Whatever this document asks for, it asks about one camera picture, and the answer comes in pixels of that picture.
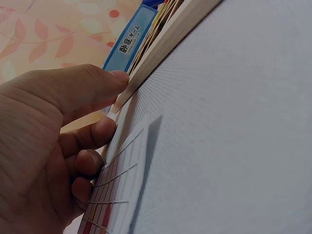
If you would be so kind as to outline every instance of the pink wallpaper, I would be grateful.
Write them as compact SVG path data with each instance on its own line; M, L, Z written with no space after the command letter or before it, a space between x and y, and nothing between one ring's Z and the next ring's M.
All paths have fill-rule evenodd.
M101 66L140 0L3 0L0 82L26 71Z

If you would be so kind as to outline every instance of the grid paper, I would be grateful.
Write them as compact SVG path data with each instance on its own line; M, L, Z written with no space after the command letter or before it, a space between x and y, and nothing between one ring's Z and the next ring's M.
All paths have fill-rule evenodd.
M97 179L78 234L127 234L141 189L148 116L131 132Z

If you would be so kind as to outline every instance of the finger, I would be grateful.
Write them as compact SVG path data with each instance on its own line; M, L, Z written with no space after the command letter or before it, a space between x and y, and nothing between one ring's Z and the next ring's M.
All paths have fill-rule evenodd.
M100 121L80 129L59 135L64 158L78 154L85 149L98 149L107 144L116 131L115 122L104 117Z
M72 194L78 207L85 210L92 193L92 184L89 180L78 177L72 185Z
M99 111L104 109L105 107L108 107L115 103L117 97L112 98L107 101L103 102L93 102L90 105L82 106L79 109L73 111L72 113L69 113L67 115L64 115L63 117L63 124L62 127L66 124L69 124L70 122L75 121L76 119L79 119L81 117L84 117L90 113L93 113L95 111Z
M109 73L86 64L32 71L12 80L11 85L53 104L66 115L92 102L116 97L128 79L125 72Z
M79 174L94 179L101 171L103 164L103 159L98 152L82 150L77 155L75 169Z
M78 176L96 178L104 164L101 155L95 150L81 150L78 155L72 155L65 161L72 181Z

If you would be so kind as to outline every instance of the knuckle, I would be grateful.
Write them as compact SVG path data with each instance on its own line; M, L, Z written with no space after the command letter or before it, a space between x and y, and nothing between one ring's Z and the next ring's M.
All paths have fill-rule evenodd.
M88 64L84 64L82 66L82 69L90 76L94 77L94 76L100 76L100 68L98 68L97 66L94 66L90 63Z

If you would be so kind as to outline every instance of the label on book spine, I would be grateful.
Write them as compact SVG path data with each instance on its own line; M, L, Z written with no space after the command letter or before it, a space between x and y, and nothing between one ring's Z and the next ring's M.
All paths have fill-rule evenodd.
M156 14L157 10L144 4L140 5L113 46L103 65L104 70L128 71Z

